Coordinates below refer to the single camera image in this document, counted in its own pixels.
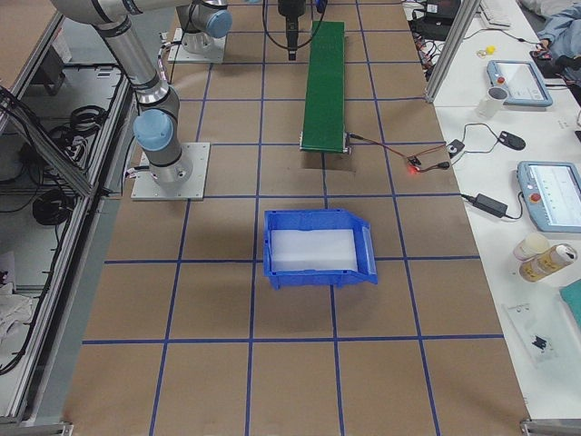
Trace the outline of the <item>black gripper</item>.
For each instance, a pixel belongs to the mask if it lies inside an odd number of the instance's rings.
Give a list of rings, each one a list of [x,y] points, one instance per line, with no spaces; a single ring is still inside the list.
[[[278,13],[285,19],[286,50],[290,61],[296,60],[299,49],[299,19],[303,16],[302,0],[279,0]]]

